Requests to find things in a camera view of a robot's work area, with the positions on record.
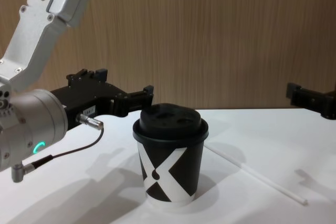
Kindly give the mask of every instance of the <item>white x logo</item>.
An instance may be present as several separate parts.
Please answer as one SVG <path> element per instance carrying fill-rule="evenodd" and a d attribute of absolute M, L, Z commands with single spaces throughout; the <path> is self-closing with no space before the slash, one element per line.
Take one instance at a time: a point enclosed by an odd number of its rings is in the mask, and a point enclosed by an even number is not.
<path fill-rule="evenodd" d="M 146 171 L 147 178 L 144 180 L 146 189 L 149 189 L 156 182 L 160 185 L 164 193 L 172 202 L 184 201 L 190 198 L 190 195 L 183 189 L 183 187 L 175 180 L 169 173 L 169 169 L 179 160 L 187 148 L 175 149 L 169 157 L 162 162 L 158 168 L 154 168 L 148 154 L 141 143 L 138 143 L 139 154 L 144 170 Z M 160 178 L 155 180 L 152 178 L 152 172 L 156 170 Z"/>

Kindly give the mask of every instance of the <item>black cable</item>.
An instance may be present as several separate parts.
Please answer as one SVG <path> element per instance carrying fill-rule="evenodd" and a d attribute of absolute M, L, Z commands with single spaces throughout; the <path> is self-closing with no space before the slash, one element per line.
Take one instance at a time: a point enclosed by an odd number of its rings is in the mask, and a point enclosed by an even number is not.
<path fill-rule="evenodd" d="M 78 151 L 82 151 L 82 150 L 85 150 L 87 148 L 90 148 L 90 147 L 94 146 L 95 144 L 97 144 L 101 140 L 101 138 L 103 137 L 103 134 L 104 134 L 104 128 L 101 129 L 100 135 L 98 136 L 98 138 L 93 143 L 91 143 L 89 145 L 83 146 L 83 147 L 78 148 L 78 149 L 74 149 L 72 151 L 63 152 L 63 153 L 57 154 L 55 156 L 48 155 L 48 156 L 43 157 L 43 158 L 41 158 L 37 161 L 32 162 L 31 164 L 34 166 L 35 169 L 37 169 L 41 165 L 44 165 L 44 164 L 48 163 L 49 161 L 53 160 L 54 158 L 62 157 L 62 156 L 65 156 L 65 155 L 68 155 L 68 154 L 71 154 L 71 153 L 74 153 L 74 152 L 78 152 Z"/>

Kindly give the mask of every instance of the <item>white table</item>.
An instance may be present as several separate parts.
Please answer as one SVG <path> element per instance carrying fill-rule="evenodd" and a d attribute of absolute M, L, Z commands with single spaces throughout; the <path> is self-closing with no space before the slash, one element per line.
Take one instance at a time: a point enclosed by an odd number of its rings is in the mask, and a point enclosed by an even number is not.
<path fill-rule="evenodd" d="M 0 173 L 0 223 L 311 223 L 336 222 L 336 122 L 301 109 L 201 110 L 206 144 L 308 199 L 302 206 L 204 149 L 197 199 L 170 211 L 153 208 L 140 176 L 133 122 L 100 116 L 94 147 L 55 159 L 14 184 Z M 99 132 L 79 126 L 24 161 L 86 145 Z"/>

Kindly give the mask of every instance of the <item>cup lid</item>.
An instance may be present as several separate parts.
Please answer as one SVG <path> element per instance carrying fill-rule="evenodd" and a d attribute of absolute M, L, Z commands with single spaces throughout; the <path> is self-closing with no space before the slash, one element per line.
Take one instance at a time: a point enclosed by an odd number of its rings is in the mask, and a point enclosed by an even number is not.
<path fill-rule="evenodd" d="M 162 103 L 142 110 L 133 136 L 144 145 L 190 147 L 208 137 L 208 124 L 193 109 Z"/>

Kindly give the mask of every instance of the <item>wooden wall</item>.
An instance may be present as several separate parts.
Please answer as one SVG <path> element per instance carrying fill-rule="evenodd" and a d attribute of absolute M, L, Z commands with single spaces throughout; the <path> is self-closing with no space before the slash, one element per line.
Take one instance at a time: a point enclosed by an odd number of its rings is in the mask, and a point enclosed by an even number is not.
<path fill-rule="evenodd" d="M 0 55 L 25 3 L 0 0 Z M 288 106 L 288 81 L 334 86 L 336 0 L 90 0 L 32 88 L 64 86 L 82 68 L 108 68 L 129 92 L 153 84 L 155 102 Z"/>

